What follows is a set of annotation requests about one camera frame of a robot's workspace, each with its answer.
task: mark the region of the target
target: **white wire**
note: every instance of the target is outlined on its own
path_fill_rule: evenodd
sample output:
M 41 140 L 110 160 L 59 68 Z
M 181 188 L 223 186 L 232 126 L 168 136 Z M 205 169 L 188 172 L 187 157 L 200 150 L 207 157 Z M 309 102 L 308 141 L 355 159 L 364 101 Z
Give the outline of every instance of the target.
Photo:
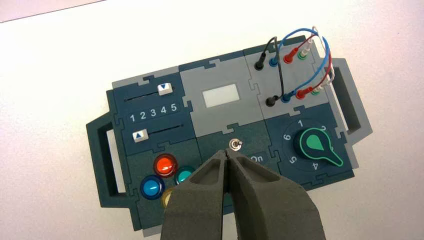
M 318 38 L 319 38 L 319 41 L 321 42 L 321 46 L 322 46 L 322 48 L 324 49 L 324 51 L 326 50 L 326 47 L 324 46 L 324 42 L 323 42 L 323 39 L 322 39 L 322 37 L 320 36 L 320 32 L 318 32 L 318 29 L 317 29 L 317 27 L 316 26 L 312 26 L 312 30 L 314 30 L 315 32 L 317 32 L 318 33 Z M 333 67 L 333 63 L 331 63 L 331 65 L 330 65 L 330 71 L 331 71 L 331 78 L 327 75 L 327 81 L 325 82 L 325 84 L 327 84 L 327 85 L 329 85 L 333 80 L 334 80 L 334 77 L 335 77 L 335 74 L 334 74 L 334 67 Z

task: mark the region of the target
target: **white surface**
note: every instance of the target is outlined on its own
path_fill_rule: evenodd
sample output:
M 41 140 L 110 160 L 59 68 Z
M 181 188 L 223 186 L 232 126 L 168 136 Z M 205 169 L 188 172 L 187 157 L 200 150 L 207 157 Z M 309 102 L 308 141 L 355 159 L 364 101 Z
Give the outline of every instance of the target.
M 327 239 L 424 238 L 422 0 L 120 2 L 0 24 L 0 239 L 141 239 L 128 209 L 99 206 L 85 124 L 111 83 L 312 25 L 374 131 L 354 146 L 356 177 L 308 192 Z
M 162 83 L 162 84 L 157 85 L 157 91 L 159 93 L 159 96 L 172 93 L 173 90 L 172 90 L 171 83 L 166 82 L 166 83 Z
M 240 99 L 239 92 L 237 91 L 235 84 L 203 91 L 202 94 L 207 108 L 231 103 Z

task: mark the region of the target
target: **plug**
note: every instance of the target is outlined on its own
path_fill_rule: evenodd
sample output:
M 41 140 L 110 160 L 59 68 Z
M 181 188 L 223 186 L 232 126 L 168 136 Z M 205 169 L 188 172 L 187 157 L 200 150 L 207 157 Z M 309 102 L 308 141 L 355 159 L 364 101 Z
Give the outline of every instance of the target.
M 257 71 L 261 71 L 264 68 L 264 61 L 266 56 L 267 54 L 265 52 L 262 52 L 259 60 L 254 64 L 254 69 L 256 69 Z
M 298 52 L 299 48 L 295 47 L 293 48 L 293 50 L 291 50 L 291 52 L 289 54 L 286 54 L 283 58 L 283 61 L 286 64 L 291 64 L 293 62 L 293 56 L 296 55 L 296 53 Z
M 266 99 L 266 101 L 265 101 L 265 104 L 268 106 L 268 107 L 272 107 L 272 106 L 274 106 L 275 104 L 276 104 L 276 101 L 278 100 L 278 96 L 277 95 L 274 95 L 274 96 L 271 96 L 271 97 L 268 97 L 267 99 Z

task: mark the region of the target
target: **dial number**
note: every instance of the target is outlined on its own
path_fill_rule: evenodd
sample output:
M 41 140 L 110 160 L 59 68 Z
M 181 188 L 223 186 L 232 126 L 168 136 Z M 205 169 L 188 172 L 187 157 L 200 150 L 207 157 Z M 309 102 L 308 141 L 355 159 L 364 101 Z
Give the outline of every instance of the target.
M 292 156 L 292 157 L 290 158 L 289 162 L 290 162 L 291 164 L 294 164 L 297 160 L 298 160 L 298 158 L 297 158 L 297 157 Z

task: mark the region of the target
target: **green knob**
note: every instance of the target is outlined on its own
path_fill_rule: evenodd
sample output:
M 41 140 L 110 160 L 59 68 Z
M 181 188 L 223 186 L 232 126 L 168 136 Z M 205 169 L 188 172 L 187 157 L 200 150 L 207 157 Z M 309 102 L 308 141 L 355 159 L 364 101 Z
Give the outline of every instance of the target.
M 300 156 L 312 160 L 324 160 L 337 167 L 343 166 L 343 160 L 334 152 L 329 135 L 319 128 L 299 131 L 294 137 L 294 150 Z

